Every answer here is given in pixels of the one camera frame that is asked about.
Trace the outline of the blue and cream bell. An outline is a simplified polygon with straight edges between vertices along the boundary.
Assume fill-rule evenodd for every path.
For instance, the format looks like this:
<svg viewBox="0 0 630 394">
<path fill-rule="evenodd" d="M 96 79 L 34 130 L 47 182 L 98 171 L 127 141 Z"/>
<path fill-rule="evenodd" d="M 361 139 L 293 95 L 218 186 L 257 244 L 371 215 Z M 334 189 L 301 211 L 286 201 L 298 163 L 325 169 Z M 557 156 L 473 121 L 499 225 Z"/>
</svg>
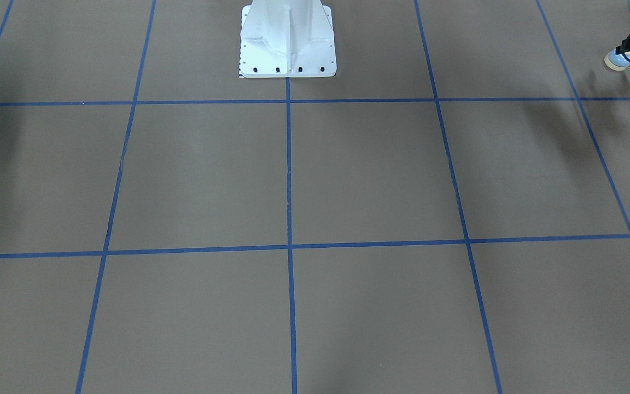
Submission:
<svg viewBox="0 0 630 394">
<path fill-rule="evenodd" d="M 622 72 L 630 65 L 630 52 L 620 53 L 613 49 L 605 55 L 603 62 L 608 69 Z"/>
</svg>

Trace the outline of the brown paper table cover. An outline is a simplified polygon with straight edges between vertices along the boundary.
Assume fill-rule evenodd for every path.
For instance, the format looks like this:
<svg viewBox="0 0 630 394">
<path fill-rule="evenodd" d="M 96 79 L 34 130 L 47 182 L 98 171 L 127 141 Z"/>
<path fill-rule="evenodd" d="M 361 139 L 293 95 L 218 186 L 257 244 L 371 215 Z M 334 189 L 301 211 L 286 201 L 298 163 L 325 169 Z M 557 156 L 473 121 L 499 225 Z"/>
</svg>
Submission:
<svg viewBox="0 0 630 394">
<path fill-rule="evenodd" d="M 630 393 L 625 1 L 0 1 L 0 393 Z"/>
</svg>

